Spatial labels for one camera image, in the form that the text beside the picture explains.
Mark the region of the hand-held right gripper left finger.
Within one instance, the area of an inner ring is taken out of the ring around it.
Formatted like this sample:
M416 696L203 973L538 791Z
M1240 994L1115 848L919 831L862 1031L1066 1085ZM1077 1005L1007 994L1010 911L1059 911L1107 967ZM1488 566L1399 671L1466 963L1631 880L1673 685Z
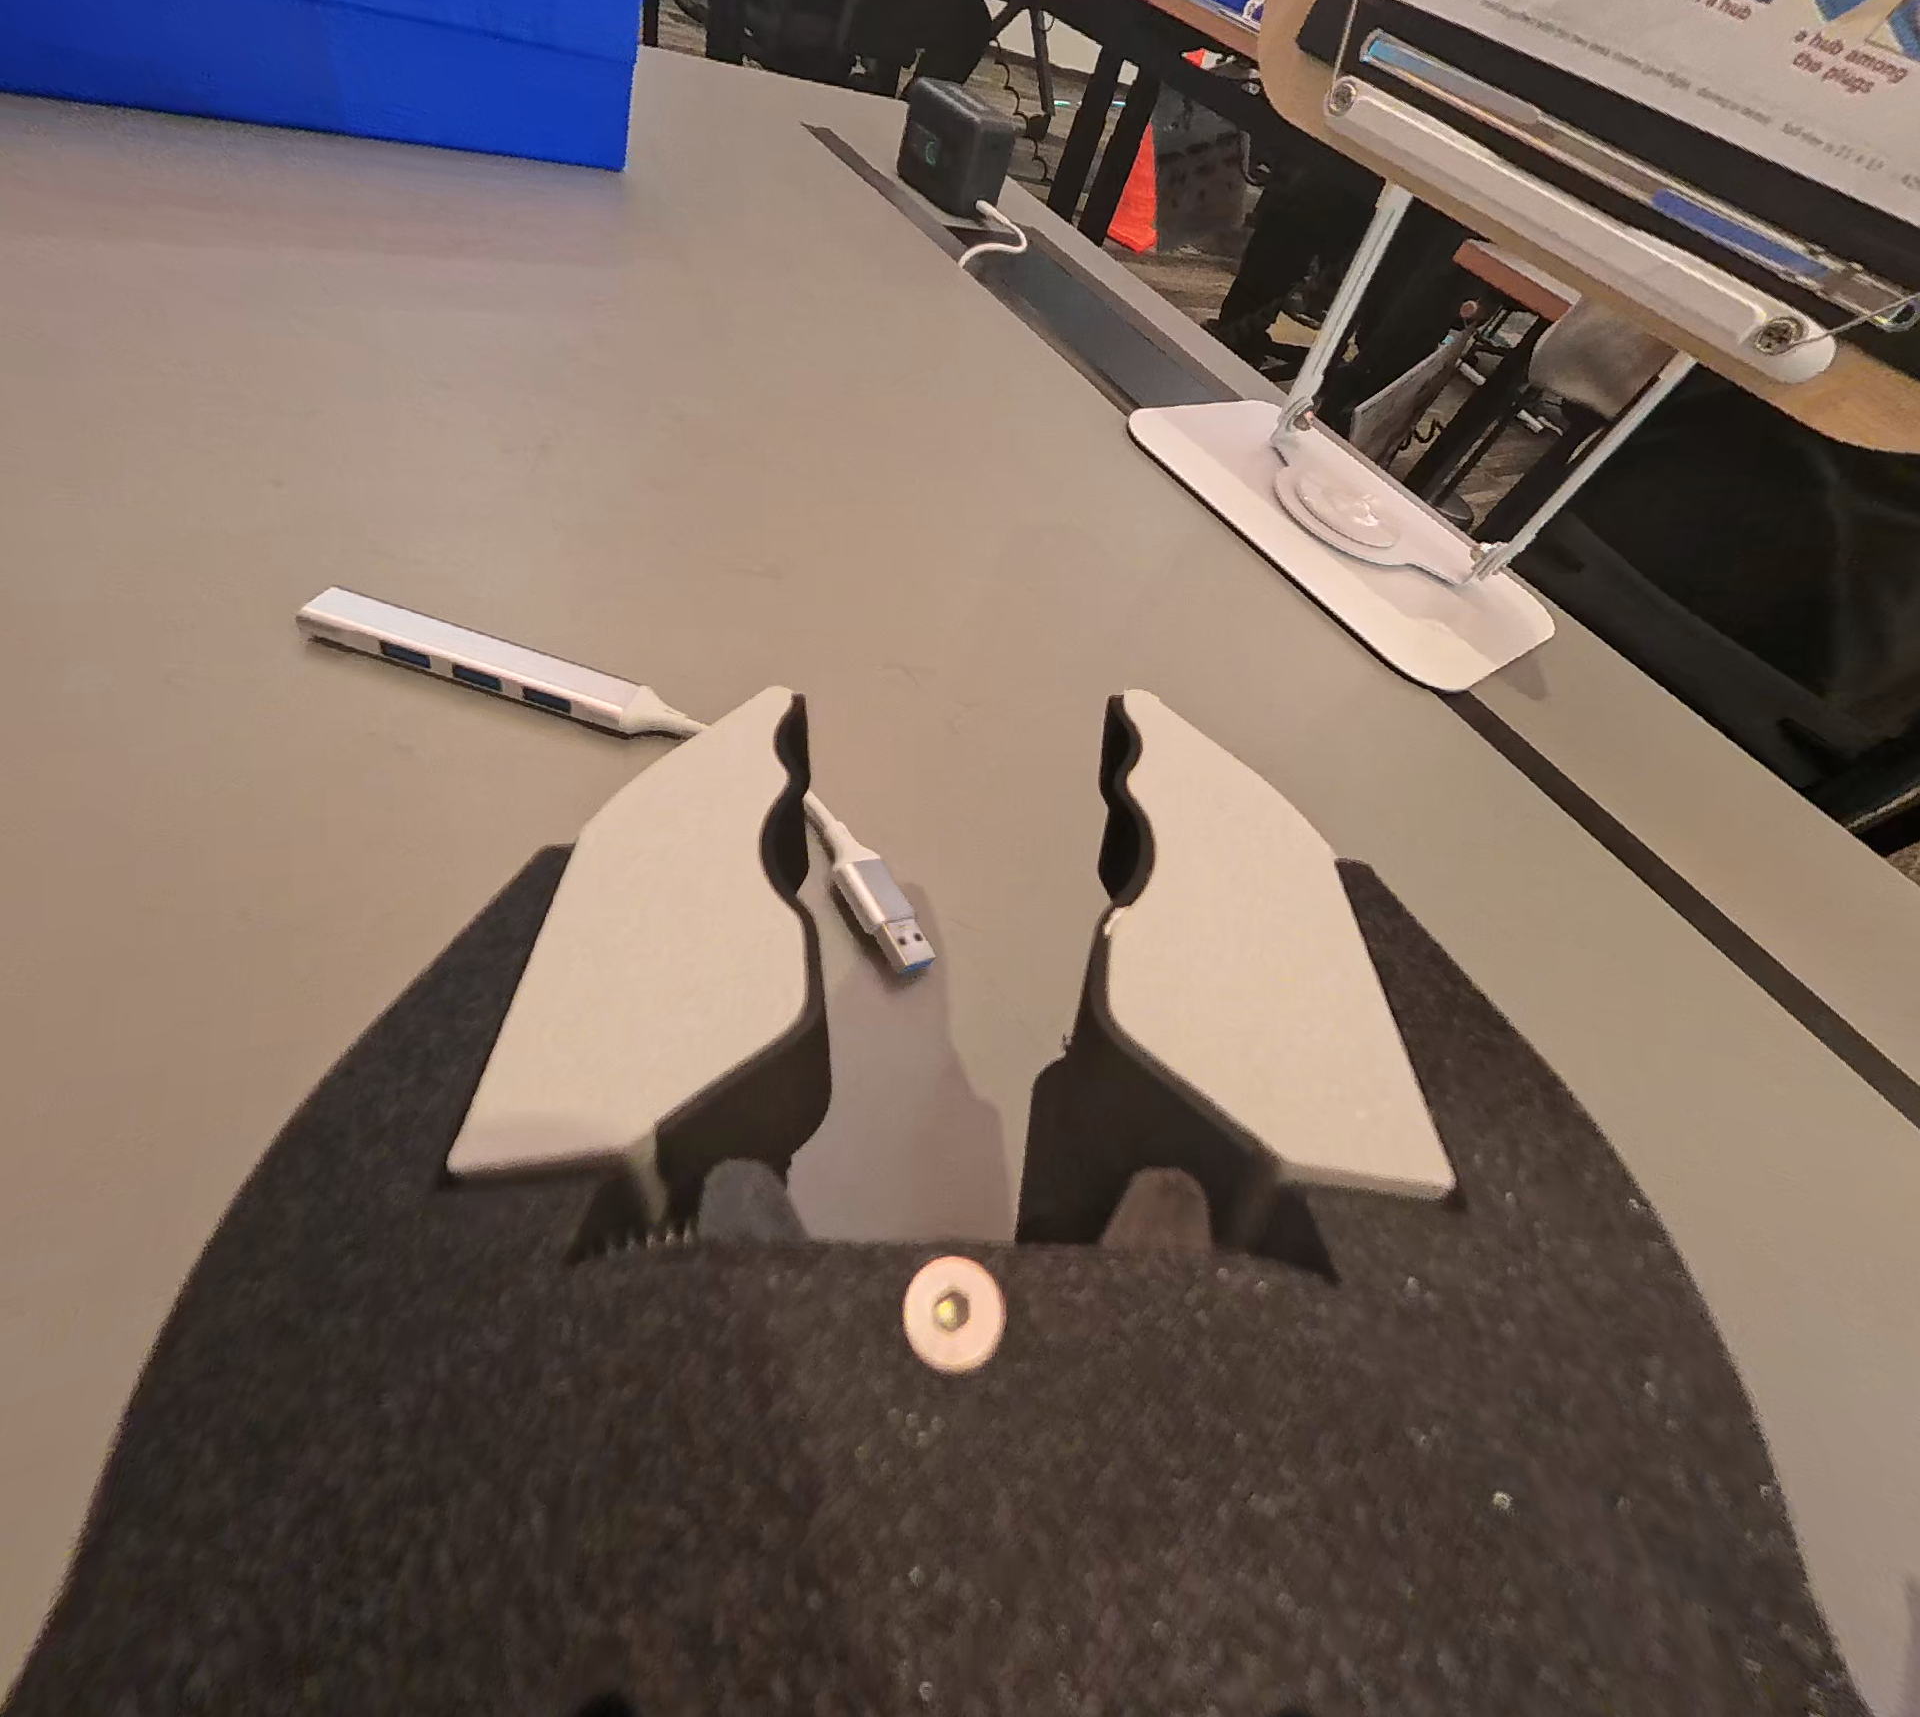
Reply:
M582 830L453 1135L453 1180L613 1180L687 1226L715 1165L827 1117L806 696L761 689Z

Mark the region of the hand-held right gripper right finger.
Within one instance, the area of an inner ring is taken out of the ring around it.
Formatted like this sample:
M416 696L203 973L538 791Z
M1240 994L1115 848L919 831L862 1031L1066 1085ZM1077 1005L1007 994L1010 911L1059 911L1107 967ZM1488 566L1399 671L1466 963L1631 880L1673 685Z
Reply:
M1097 1247L1188 1175L1214 1251L1322 1251L1314 1191L1458 1191L1342 853L1160 696L1107 698L1077 1019L1031 1080L1019 1242Z

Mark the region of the wooden document stand white base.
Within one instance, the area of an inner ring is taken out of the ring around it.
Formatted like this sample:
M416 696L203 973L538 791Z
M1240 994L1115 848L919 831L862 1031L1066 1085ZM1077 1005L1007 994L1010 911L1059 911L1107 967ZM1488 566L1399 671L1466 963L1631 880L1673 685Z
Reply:
M1511 562L1693 365L1836 439L1915 449L1915 252L1854 262L1411 45L1379 0L1266 0L1261 88L1386 176L1375 224L1278 408L1139 408L1131 439L1416 685L1458 696L1546 643L1551 617ZM1652 335L1652 379L1500 545L1314 408L1416 196Z

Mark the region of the orange traffic cone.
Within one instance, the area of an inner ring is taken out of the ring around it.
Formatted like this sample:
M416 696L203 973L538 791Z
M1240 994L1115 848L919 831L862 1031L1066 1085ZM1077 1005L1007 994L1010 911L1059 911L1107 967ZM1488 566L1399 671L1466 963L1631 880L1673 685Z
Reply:
M1157 126L1147 126L1139 148L1131 159L1131 173L1121 181L1115 215L1107 224L1107 245L1128 246L1131 256L1152 256L1160 246L1160 176L1157 176Z

